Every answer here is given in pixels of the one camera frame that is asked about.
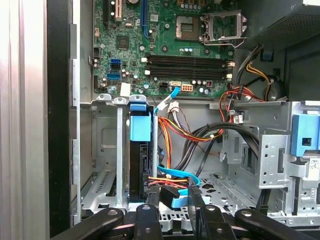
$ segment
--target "sticker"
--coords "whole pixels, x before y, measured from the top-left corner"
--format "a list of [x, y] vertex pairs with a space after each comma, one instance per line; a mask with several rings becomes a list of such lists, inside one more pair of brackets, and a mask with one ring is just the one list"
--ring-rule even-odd
[[130, 97], [131, 84], [130, 83], [121, 83], [120, 96], [121, 97]]
[[318, 181], [319, 180], [319, 170], [320, 170], [320, 160], [310, 160], [309, 161], [308, 180]]
[[150, 14], [150, 22], [158, 22], [159, 16], [156, 14]]

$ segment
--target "ram slot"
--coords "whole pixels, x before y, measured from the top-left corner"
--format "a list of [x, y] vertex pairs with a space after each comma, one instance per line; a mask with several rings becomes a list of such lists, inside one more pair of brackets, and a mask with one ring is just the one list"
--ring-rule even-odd
[[185, 78], [197, 80], [224, 80], [227, 77], [226, 71], [210, 69], [192, 69], [153, 66], [148, 68], [152, 77], [160, 78]]
[[149, 65], [184, 66], [184, 67], [217, 67], [224, 68], [228, 61], [204, 57], [147, 55]]

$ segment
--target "pci express slot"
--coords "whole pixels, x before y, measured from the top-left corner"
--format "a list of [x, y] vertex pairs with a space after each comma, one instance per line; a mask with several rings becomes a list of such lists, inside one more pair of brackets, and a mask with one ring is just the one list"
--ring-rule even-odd
[[122, 0], [115, 0], [115, 20], [122, 21]]
[[105, 29], [108, 30], [109, 23], [109, 0], [103, 0], [103, 24]]

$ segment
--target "green circuit board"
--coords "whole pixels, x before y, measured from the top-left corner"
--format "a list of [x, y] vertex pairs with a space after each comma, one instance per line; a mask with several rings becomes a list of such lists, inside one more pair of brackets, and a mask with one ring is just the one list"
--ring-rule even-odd
[[[94, 2], [93, 60], [96, 61], [93, 65], [94, 92], [119, 95], [121, 83], [128, 83], [131, 84], [130, 94], [167, 96], [173, 90], [173, 87], [170, 87], [171, 82], [178, 82], [176, 84], [180, 88], [183, 85], [192, 85], [192, 90], [179, 93], [182, 97], [215, 98], [226, 91], [225, 79], [203, 80], [174, 75], [170, 77], [148, 75], [145, 72], [147, 63], [142, 62], [142, 58], [145, 58], [146, 54], [151, 54], [232, 60], [234, 49], [231, 46], [205, 46], [198, 38], [205, 27], [201, 22], [202, 15], [235, 10], [234, 1], [216, 4], [214, 0], [144, 0], [147, 1], [145, 30], [141, 26], [143, 0], [122, 0], [121, 21], [114, 18], [115, 2], [112, 1]], [[232, 18], [217, 18], [215, 26], [215, 37], [234, 35], [235, 21]], [[120, 68], [111, 67], [113, 59], [121, 61]], [[110, 79], [107, 77], [108, 73], [120, 74], [120, 78]], [[194, 80], [198, 83], [200, 80], [201, 84], [192, 84]]]

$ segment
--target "motherboard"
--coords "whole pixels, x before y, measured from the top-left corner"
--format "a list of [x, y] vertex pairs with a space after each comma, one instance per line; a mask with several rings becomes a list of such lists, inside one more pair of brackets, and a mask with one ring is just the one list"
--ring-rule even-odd
[[217, 39], [233, 36], [233, 17], [206, 19], [235, 9], [234, 0], [95, 0], [94, 91], [167, 96], [179, 87], [180, 97], [221, 96], [234, 48], [223, 41], [206, 45], [203, 36], [208, 28]]

